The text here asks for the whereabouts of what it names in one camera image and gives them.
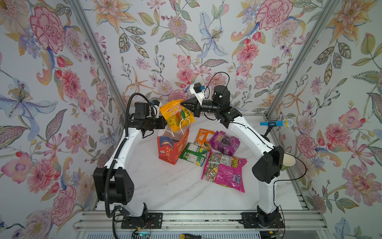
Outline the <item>green snack pack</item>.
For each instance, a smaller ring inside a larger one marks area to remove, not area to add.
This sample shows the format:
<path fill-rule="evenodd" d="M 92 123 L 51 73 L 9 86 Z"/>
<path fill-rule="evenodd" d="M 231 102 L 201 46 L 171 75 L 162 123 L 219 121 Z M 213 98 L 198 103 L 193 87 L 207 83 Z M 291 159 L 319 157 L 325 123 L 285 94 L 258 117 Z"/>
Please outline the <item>green snack pack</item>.
<path fill-rule="evenodd" d="M 208 158 L 210 150 L 194 143 L 187 143 L 179 159 L 186 160 L 197 166 L 202 166 Z"/>

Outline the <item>red white paper bag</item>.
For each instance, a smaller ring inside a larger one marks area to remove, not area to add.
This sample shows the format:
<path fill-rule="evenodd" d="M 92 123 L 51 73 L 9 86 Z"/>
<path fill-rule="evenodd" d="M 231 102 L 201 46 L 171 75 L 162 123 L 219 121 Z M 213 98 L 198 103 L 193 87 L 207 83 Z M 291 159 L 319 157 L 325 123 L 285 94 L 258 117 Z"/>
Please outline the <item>red white paper bag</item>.
<path fill-rule="evenodd" d="M 188 143 L 190 133 L 190 121 L 183 119 L 182 123 L 184 122 L 186 125 L 177 132 L 173 132 L 168 125 L 159 130 L 157 135 L 159 159 L 173 165 L 177 163 Z"/>

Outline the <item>large pink candy bag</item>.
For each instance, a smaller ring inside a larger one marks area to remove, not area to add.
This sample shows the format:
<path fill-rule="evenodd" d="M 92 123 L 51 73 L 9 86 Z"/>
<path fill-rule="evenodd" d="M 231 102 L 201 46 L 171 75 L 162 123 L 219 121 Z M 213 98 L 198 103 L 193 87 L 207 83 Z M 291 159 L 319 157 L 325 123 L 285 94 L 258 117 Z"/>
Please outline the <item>large pink candy bag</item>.
<path fill-rule="evenodd" d="M 202 180 L 244 193 L 242 168 L 247 160 L 222 153 L 211 153 L 204 166 Z"/>

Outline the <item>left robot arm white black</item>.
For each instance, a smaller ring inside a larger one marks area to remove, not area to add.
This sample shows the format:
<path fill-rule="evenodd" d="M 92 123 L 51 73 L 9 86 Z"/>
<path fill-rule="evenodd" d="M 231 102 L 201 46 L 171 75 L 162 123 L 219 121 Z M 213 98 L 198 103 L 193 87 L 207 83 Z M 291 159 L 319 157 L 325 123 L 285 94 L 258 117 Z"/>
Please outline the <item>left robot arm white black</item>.
<path fill-rule="evenodd" d="M 134 196 L 134 183 L 127 169 L 145 133 L 165 128 L 167 123 L 160 113 L 161 105 L 157 100 L 138 103 L 135 112 L 125 117 L 124 132 L 116 150 L 107 163 L 93 173 L 96 195 L 99 201 L 104 202 L 108 218 L 117 212 L 139 218 L 147 210 L 146 204 Z"/>

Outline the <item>yellow snack bag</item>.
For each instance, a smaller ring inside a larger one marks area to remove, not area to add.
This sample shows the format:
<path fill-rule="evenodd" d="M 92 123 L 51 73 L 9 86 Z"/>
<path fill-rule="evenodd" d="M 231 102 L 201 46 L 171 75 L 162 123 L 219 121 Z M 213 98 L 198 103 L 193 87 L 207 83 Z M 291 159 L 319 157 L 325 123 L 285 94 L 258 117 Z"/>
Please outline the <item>yellow snack bag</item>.
<path fill-rule="evenodd" d="M 173 132 L 182 130 L 195 122 L 193 113 L 181 105 L 183 101 L 174 100 L 160 108 L 162 116 Z"/>

